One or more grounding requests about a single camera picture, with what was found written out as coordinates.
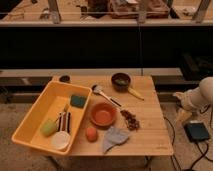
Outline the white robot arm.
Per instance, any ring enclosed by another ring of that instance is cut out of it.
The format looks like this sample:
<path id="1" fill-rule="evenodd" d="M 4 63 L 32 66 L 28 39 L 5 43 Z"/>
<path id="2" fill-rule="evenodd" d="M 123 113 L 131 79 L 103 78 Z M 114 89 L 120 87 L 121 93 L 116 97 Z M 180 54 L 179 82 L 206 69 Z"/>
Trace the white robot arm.
<path id="1" fill-rule="evenodd" d="M 199 86 L 185 92 L 175 92 L 173 94 L 187 111 L 196 111 L 207 105 L 213 105 L 213 77 L 202 79 Z"/>

